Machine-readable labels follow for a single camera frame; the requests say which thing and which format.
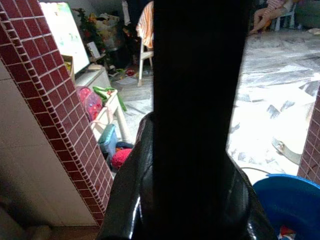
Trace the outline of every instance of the person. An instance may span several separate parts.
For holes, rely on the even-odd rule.
[[[268,22],[283,14],[290,12],[294,0],[267,0],[267,7],[259,9],[254,13],[253,29],[250,35],[258,33]]]

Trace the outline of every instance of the tv screen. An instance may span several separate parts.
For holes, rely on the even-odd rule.
[[[60,53],[73,57],[74,73],[78,73],[90,62],[68,3],[40,2],[40,5]]]

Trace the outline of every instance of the wooden table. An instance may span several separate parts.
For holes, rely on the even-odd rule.
[[[111,93],[111,97],[108,99],[96,119],[91,122],[90,127],[95,139],[98,141],[107,124],[112,123],[115,114],[119,124],[122,141],[131,144],[133,141],[117,94],[117,90]]]

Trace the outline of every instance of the white plastic chair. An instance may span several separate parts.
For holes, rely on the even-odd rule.
[[[151,68],[153,67],[152,64],[152,57],[154,56],[154,51],[145,51],[145,45],[143,44],[143,41],[141,39],[141,47],[140,47],[140,61],[139,61],[139,81],[138,81],[138,87],[142,86],[142,74],[143,74],[143,68],[144,68],[144,60],[149,59]]]
[[[293,29],[295,27],[295,9],[296,9],[297,3],[294,3],[291,7],[291,11],[287,12],[281,16],[278,16],[277,19],[272,21],[272,29],[274,31],[279,31],[280,30],[280,21],[282,17],[285,17],[283,27],[287,28],[288,27],[288,17],[290,17],[290,24],[289,28]]]

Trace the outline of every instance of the orange striped cloth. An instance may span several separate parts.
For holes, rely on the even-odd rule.
[[[152,49],[154,36],[154,1],[149,2],[144,7],[136,26],[136,31],[142,39],[142,43],[149,49]]]
[[[263,17],[271,13],[273,10],[282,7],[285,3],[284,0],[267,0],[268,6],[263,13]]]

